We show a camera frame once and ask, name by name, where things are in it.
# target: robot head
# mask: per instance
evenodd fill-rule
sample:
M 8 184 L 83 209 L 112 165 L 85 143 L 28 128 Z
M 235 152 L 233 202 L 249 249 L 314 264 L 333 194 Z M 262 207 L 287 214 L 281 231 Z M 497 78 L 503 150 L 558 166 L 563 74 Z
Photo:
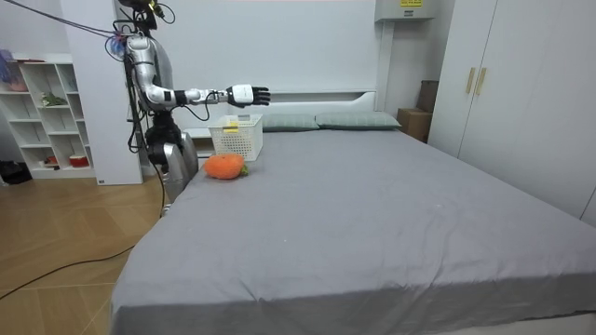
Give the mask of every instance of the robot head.
M 138 12 L 145 12 L 151 10 L 150 5 L 154 4 L 154 0 L 118 0 L 120 5 L 130 7 Z
M 132 20 L 137 29 L 149 34 L 149 31 L 157 29 L 156 15 L 163 19 L 164 11 L 157 0 L 118 0 L 120 5 L 132 8 L 132 10 L 145 14 L 143 20 Z

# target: cardboard box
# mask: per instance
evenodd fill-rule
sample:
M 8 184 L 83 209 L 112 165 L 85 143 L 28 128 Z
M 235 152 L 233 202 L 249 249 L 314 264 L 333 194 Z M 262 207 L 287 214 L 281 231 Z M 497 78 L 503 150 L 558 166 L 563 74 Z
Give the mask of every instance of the cardboard box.
M 436 80 L 423 80 L 420 86 L 420 96 L 416 107 L 425 112 L 433 113 L 435 111 L 435 102 L 437 102 L 437 92 L 439 91 L 439 82 Z
M 398 109 L 398 122 L 401 125 L 400 131 L 424 143 L 428 142 L 431 121 L 431 112 L 425 112 L 418 108 Z

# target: pillow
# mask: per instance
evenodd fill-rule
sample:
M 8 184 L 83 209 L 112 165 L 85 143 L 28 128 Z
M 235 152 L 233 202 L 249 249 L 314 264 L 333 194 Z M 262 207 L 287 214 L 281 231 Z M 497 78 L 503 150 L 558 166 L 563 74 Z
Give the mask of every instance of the pillow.
M 318 130 L 314 115 L 307 114 L 265 114 L 263 131 L 308 131 Z
M 323 113 L 317 115 L 321 129 L 390 130 L 400 126 L 391 115 L 383 112 Z

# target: label sticker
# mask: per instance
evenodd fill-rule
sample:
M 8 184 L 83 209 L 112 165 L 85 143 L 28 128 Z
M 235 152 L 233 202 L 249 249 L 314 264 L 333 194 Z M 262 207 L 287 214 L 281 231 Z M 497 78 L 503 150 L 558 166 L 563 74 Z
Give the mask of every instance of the label sticker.
M 400 0 L 402 7 L 421 7 L 423 0 Z

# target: black bag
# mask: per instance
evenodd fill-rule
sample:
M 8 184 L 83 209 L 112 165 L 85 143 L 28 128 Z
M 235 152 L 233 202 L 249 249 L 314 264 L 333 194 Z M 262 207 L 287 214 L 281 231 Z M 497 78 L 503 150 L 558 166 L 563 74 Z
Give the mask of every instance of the black bag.
M 0 176 L 4 182 L 11 185 L 20 184 L 26 181 L 30 181 L 31 173 L 24 163 L 15 162 L 3 162 L 0 161 Z

